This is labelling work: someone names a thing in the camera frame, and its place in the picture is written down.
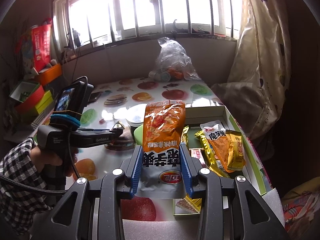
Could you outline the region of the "person's left hand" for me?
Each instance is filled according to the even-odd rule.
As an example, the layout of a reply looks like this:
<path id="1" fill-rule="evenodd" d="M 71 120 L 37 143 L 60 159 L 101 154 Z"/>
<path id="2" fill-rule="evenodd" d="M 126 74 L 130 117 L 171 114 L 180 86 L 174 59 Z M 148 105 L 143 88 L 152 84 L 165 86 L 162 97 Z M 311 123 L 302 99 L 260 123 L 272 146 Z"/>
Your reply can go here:
<path id="1" fill-rule="evenodd" d="M 71 154 L 73 157 L 73 162 L 76 163 L 78 161 L 77 157 L 75 156 L 79 153 L 78 148 L 71 148 Z M 40 149 L 38 146 L 33 148 L 30 152 L 30 159 L 37 172 L 41 172 L 44 169 L 45 165 L 52 165 L 52 166 L 61 166 L 62 160 L 60 157 L 54 152 L 46 152 L 45 150 Z M 70 166 L 68 171 L 66 172 L 66 176 L 70 177 L 73 174 L 73 168 Z"/>

